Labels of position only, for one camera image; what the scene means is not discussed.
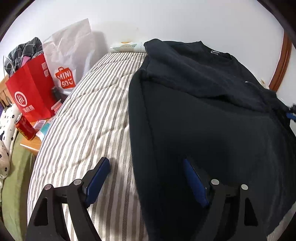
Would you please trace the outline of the red paper shopping bag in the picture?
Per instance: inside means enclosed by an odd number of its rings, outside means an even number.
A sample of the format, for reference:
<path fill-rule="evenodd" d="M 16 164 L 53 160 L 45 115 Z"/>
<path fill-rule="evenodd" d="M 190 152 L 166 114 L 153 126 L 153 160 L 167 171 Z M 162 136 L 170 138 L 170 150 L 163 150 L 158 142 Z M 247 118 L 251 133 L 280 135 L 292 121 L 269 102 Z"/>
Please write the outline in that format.
<path fill-rule="evenodd" d="M 57 102 L 52 92 L 54 86 L 43 54 L 27 61 L 6 82 L 15 104 L 29 122 L 54 116 L 51 109 Z"/>

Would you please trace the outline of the striped quilted bed cover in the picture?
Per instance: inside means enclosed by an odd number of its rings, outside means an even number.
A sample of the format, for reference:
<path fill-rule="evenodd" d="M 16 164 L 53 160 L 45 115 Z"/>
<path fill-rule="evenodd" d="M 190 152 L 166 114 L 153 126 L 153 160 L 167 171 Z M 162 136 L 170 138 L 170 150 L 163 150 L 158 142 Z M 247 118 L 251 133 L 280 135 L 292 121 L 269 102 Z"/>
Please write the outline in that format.
<path fill-rule="evenodd" d="M 64 186 L 82 177 L 101 157 L 111 173 L 95 204 L 88 210 L 103 240 L 152 240 L 142 216 L 141 195 L 146 185 L 138 180 L 149 168 L 165 164 L 170 193 L 163 187 L 170 208 L 169 232 L 188 240 L 185 222 L 177 217 L 189 211 L 189 196 L 177 161 L 190 154 L 224 184 L 240 182 L 256 192 L 268 240 L 277 240 L 295 214 L 295 135 L 267 113 L 148 83 L 152 124 L 158 150 L 167 160 L 148 160 L 144 150 L 135 157 L 138 142 L 130 133 L 143 121 L 129 118 L 132 76 L 145 53 L 108 53 L 82 78 L 53 119 L 37 155 L 29 185 L 27 215 L 31 216 L 42 188 Z"/>

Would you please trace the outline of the brown wooden door frame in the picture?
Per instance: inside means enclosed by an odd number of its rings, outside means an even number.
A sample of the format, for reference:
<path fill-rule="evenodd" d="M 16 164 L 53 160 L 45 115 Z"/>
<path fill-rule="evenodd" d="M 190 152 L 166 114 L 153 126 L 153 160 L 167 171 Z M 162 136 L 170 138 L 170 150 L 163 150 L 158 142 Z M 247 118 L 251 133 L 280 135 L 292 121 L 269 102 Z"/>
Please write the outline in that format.
<path fill-rule="evenodd" d="M 280 52 L 280 58 L 277 63 L 275 72 L 273 74 L 273 77 L 269 83 L 269 89 L 277 92 L 283 78 L 285 76 L 289 61 L 290 61 L 290 54 L 292 51 L 292 41 L 290 40 L 288 34 L 286 31 L 284 31 L 283 34 L 283 40 L 282 40 L 282 46 L 281 46 L 281 52 Z"/>

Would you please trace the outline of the black sweatshirt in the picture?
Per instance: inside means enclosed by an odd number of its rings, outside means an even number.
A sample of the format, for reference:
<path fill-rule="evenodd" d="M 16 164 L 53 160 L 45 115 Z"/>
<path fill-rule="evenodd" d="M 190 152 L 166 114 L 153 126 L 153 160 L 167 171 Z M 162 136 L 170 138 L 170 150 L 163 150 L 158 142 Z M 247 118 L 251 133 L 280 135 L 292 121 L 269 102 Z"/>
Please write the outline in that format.
<path fill-rule="evenodd" d="M 150 240 L 267 240 L 295 204 L 290 110 L 234 56 L 153 39 L 128 93 Z"/>

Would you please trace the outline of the plaid grey cloth in bag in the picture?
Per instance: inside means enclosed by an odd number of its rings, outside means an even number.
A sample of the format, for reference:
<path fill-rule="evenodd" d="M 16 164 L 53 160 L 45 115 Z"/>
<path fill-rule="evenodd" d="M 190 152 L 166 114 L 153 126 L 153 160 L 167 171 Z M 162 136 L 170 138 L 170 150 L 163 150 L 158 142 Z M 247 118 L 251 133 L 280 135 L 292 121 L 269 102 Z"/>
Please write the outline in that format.
<path fill-rule="evenodd" d="M 42 42 L 39 38 L 34 37 L 32 40 L 20 44 L 7 57 L 4 57 L 4 70 L 11 77 L 21 68 L 23 60 L 28 57 L 29 60 L 36 58 L 43 53 Z"/>

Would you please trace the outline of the wooden chair back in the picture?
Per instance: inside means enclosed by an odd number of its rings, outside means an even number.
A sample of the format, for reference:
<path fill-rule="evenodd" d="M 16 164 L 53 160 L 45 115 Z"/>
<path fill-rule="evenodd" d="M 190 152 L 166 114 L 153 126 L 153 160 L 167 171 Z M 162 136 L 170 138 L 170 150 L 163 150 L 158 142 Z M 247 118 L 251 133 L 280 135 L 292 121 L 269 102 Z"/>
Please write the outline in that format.
<path fill-rule="evenodd" d="M 10 106 L 12 103 L 14 103 L 13 98 L 11 97 L 11 95 L 6 87 L 7 80 L 8 80 L 8 75 L 6 75 L 0 82 L 1 104 L 4 107 Z"/>

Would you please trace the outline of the green bed sheet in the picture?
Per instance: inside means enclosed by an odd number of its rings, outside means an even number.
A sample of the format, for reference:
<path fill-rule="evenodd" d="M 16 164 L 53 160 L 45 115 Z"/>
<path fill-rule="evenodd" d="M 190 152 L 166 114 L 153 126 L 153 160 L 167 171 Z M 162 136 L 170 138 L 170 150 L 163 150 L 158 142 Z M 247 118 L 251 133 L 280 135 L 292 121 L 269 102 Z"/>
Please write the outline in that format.
<path fill-rule="evenodd" d="M 20 145 L 23 136 L 16 136 L 11 170 L 2 191 L 4 226 L 15 240 L 24 240 L 27 229 L 27 197 L 36 157 Z"/>

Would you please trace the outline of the white Miniso plastic bag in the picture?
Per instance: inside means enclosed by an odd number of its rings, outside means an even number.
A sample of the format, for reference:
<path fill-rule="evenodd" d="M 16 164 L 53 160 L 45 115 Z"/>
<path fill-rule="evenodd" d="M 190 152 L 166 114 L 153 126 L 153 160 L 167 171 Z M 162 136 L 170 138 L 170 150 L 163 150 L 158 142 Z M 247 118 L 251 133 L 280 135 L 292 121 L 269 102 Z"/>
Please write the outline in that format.
<path fill-rule="evenodd" d="M 43 53 L 55 86 L 69 95 L 92 66 L 107 53 L 101 32 L 93 32 L 88 19 L 73 23 L 43 42 Z"/>

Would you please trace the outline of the white black-dotted cloth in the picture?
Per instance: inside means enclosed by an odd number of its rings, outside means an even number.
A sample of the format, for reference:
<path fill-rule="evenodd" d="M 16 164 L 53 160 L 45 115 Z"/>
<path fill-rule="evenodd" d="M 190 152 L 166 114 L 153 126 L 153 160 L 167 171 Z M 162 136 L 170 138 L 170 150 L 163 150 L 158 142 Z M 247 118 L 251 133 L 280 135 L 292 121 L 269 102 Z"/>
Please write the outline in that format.
<path fill-rule="evenodd" d="M 1 179 L 7 178 L 10 172 L 13 145 L 18 132 L 15 121 L 20 114 L 16 104 L 1 113 Z"/>

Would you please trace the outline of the red drink can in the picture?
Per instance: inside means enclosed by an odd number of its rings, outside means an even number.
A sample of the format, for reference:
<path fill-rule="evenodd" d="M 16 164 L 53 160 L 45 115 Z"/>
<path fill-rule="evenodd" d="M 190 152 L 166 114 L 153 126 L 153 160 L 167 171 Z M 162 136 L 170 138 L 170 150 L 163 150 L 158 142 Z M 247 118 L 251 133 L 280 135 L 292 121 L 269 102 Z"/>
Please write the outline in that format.
<path fill-rule="evenodd" d="M 20 114 L 16 119 L 15 126 L 18 131 L 29 141 L 32 140 L 36 135 L 36 130 L 22 114 Z"/>

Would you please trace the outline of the white patterned folded blanket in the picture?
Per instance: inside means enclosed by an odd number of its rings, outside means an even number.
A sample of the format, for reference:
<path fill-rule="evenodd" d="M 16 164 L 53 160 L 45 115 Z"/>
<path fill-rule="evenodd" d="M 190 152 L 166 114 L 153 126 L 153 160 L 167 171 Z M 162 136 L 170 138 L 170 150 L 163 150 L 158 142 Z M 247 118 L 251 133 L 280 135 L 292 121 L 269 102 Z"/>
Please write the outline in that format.
<path fill-rule="evenodd" d="M 143 42 L 120 42 L 115 43 L 109 48 L 109 52 L 138 52 L 145 53 Z"/>

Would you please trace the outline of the small packets on table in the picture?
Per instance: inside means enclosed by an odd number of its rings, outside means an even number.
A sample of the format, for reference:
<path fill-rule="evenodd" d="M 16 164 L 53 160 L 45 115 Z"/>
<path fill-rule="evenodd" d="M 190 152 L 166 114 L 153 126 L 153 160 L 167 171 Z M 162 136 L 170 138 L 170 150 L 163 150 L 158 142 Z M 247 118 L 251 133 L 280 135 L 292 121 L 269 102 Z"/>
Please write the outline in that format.
<path fill-rule="evenodd" d="M 52 107 L 51 109 L 54 111 L 54 116 L 51 117 L 48 120 L 39 120 L 34 124 L 34 129 L 36 131 L 36 136 L 41 140 L 41 142 L 43 141 L 45 135 L 48 132 L 48 129 L 51 125 L 51 122 L 53 121 L 55 115 L 57 114 L 58 110 L 60 109 L 60 107 L 62 106 L 62 102 L 61 100 L 57 101 Z"/>

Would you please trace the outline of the wooden bedside table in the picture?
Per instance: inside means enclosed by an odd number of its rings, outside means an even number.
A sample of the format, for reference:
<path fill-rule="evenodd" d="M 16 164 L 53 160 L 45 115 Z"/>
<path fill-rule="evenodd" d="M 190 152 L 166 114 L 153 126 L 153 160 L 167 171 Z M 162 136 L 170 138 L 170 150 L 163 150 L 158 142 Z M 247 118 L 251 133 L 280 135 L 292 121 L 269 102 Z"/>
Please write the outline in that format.
<path fill-rule="evenodd" d="M 29 150 L 34 156 L 38 155 L 41 144 L 41 140 L 36 136 L 34 136 L 34 138 L 31 140 L 27 140 L 24 136 L 22 136 L 20 142 L 20 145 L 25 149 Z"/>

